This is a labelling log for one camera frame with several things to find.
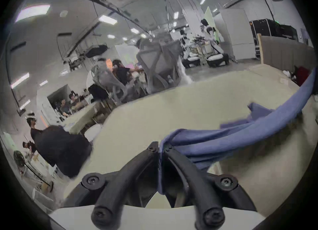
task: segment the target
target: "wooden partition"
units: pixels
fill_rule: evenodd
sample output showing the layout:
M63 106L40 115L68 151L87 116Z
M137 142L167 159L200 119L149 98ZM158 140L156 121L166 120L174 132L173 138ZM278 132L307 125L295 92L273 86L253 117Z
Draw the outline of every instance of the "wooden partition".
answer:
M257 34L260 45L261 63L279 70L294 71L294 66L309 70L317 65L314 48L282 37Z

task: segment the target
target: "screw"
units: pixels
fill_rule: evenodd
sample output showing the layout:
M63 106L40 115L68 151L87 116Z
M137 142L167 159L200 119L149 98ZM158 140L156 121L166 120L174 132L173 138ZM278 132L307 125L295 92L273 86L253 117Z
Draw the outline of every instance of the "screw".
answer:
M102 218L105 216L104 212L96 212L95 215L98 216L99 218Z
M94 209L92 214L92 220L99 225L109 225L112 222L113 214L106 208L97 208Z
M224 212L219 208L209 209L204 213L203 220L208 226L220 226L225 220Z
M230 178L224 178L221 180L221 184L225 187L229 187L233 184L233 181Z
M95 185L99 182L99 178L96 176L91 176L87 179L87 183L90 185Z

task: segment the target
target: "white table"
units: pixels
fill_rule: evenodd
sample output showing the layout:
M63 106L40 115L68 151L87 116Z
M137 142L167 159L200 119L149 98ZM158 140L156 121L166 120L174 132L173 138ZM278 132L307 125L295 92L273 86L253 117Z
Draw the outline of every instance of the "white table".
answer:
M96 115L99 106L99 102L93 102L92 104L69 116L65 121L62 122L64 130L72 134L78 134L92 119L92 117Z
M90 158L69 183L64 196L85 174L118 171L152 141L160 141L176 129L218 129L221 123L247 117L250 114L247 105L251 102L276 109L298 89L290 80L288 85L280 83L282 77L288 79L275 68L257 65L116 108L94 140ZM260 148L264 148L274 143L276 149L272 153L257 156L250 149L255 146L250 146L246 153L235 155L233 161L221 162L218 173L236 176L265 216L288 197L307 168L318 140L312 103L311 98L303 109L304 124L294 128L287 139L261 144Z

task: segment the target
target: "office chair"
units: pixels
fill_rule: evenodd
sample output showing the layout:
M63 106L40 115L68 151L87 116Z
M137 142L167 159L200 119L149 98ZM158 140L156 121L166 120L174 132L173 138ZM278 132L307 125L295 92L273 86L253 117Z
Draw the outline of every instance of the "office chair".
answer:
M138 85L129 83L128 85L122 84L113 73L107 68L105 72L98 75L99 84L107 91L112 92L113 98L117 105L132 101L139 98L140 89Z
M181 50L179 41L162 44L149 40L141 42L141 50L136 57L145 70L151 93L179 84L177 61Z

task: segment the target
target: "white shirt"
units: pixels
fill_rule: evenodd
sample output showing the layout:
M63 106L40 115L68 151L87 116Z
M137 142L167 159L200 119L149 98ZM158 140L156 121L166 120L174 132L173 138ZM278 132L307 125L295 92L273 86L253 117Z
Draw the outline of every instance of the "white shirt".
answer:
M87 80L86 80L86 88L88 89L93 84L95 84L93 80L93 73L92 71L89 71L87 75Z

